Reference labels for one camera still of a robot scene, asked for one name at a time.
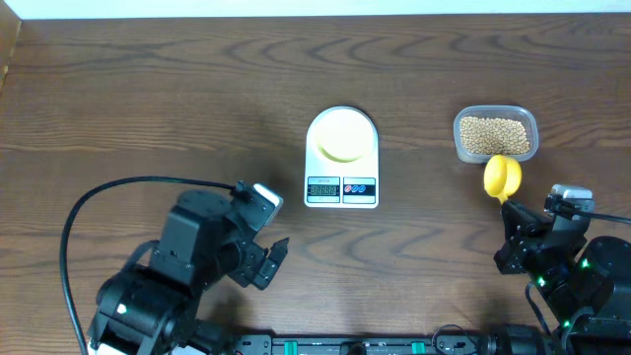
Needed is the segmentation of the yellow plastic scoop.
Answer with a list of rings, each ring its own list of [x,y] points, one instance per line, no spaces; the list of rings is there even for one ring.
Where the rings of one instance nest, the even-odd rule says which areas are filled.
[[[520,163],[508,156],[495,155],[484,170],[483,186],[485,192],[504,204],[519,189],[522,183]]]

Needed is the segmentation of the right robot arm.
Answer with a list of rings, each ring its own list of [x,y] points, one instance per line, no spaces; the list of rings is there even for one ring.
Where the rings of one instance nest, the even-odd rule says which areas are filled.
[[[550,194],[546,216],[514,200],[502,203],[505,243],[494,261],[502,274],[526,274],[559,321],[552,352],[630,352],[630,244],[586,238],[596,214],[587,198]]]

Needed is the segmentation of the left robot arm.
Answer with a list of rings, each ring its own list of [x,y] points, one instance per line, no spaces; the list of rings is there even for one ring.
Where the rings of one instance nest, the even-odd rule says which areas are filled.
[[[224,277],[265,289],[288,253],[288,240],[255,242],[283,204],[266,186],[239,182],[229,197],[193,189],[169,212],[158,241],[138,247],[97,296],[89,328],[93,354],[226,354],[236,337],[197,312]]]

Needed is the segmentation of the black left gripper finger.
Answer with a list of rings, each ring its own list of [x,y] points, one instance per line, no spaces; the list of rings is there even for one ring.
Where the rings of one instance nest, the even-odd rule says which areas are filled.
[[[276,242],[269,253],[268,258],[272,261],[283,261],[288,253],[289,238]]]
[[[253,285],[259,290],[267,288],[275,277],[279,266],[280,262],[266,258],[254,274]]]

